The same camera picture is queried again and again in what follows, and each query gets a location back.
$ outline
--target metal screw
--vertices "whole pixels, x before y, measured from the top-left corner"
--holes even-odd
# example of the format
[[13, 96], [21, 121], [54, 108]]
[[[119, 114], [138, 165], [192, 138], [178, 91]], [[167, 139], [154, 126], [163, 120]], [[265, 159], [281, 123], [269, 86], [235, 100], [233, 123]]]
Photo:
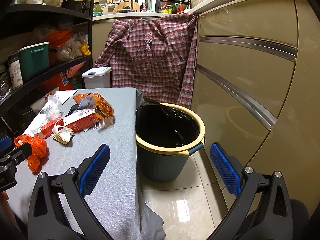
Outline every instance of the metal screw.
[[251, 167], [245, 167], [245, 168], [244, 168], [244, 171], [245, 171], [246, 173], [253, 173], [253, 168], [251, 168]]
[[43, 179], [45, 177], [45, 172], [40, 172], [39, 178]]
[[69, 168], [68, 170], [67, 170], [67, 173], [68, 174], [74, 174], [76, 172], [76, 168]]
[[278, 178], [281, 178], [281, 177], [282, 177], [282, 174], [281, 174], [281, 172], [276, 171], [276, 172], [275, 172], [275, 176], [278, 177]]

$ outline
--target gray cloth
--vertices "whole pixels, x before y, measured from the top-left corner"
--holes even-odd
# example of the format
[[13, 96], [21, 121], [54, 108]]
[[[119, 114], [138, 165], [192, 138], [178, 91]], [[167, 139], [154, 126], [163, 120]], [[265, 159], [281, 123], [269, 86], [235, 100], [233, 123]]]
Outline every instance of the gray cloth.
[[[151, 211], [143, 199], [137, 180], [135, 111], [143, 101], [134, 88], [103, 88], [79, 90], [77, 93], [100, 93], [114, 108], [115, 123], [102, 130], [90, 128], [75, 133], [67, 145], [46, 139], [49, 159], [41, 171], [49, 176], [63, 174], [70, 167], [78, 167], [84, 158], [91, 157], [102, 143], [110, 147], [110, 161], [96, 187], [85, 200], [102, 226], [115, 239], [163, 240], [163, 220]], [[72, 105], [69, 98], [62, 105], [65, 116]], [[36, 176], [23, 162], [17, 167], [17, 185], [7, 191], [13, 212], [25, 223]], [[66, 216], [75, 231], [81, 232], [67, 200], [60, 194]]]

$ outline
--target white lid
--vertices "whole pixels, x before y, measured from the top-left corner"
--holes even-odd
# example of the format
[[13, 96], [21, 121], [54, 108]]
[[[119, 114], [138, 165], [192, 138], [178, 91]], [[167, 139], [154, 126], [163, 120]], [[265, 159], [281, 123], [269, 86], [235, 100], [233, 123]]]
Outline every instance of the white lid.
[[94, 67], [82, 74], [82, 78], [101, 77], [111, 71], [111, 67]]
[[30, 49], [30, 48], [32, 48], [32, 47], [40, 46], [40, 45], [44, 45], [44, 44], [49, 44], [49, 42], [47, 41], [47, 42], [38, 43], [38, 44], [35, 44], [35, 45], [23, 47], [22, 49], [19, 49], [16, 53], [18, 53], [18, 52], [20, 52], [20, 51], [22, 51], [22, 50], [24, 50], [24, 49]]

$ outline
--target kitchen faucet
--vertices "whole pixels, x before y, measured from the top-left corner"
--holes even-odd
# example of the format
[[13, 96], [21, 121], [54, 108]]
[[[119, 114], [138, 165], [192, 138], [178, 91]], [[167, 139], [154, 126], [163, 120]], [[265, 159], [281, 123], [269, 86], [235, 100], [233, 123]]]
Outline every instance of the kitchen faucet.
[[132, 11], [133, 8], [133, 0], [131, 0], [131, 5], [130, 5], [130, 12]]

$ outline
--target cutting board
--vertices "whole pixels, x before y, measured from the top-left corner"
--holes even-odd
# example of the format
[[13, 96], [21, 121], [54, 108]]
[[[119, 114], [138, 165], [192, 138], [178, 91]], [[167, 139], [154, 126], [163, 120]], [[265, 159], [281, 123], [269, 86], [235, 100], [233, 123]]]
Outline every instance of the cutting board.
[[[113, 9], [113, 13], [116, 13], [118, 10], [122, 8], [122, 6], [129, 6], [130, 7], [131, 2], [123, 2], [121, 1], [120, 4], [116, 4], [116, 7]], [[132, 10], [139, 12], [140, 11], [140, 5], [137, 2], [133, 2]]]

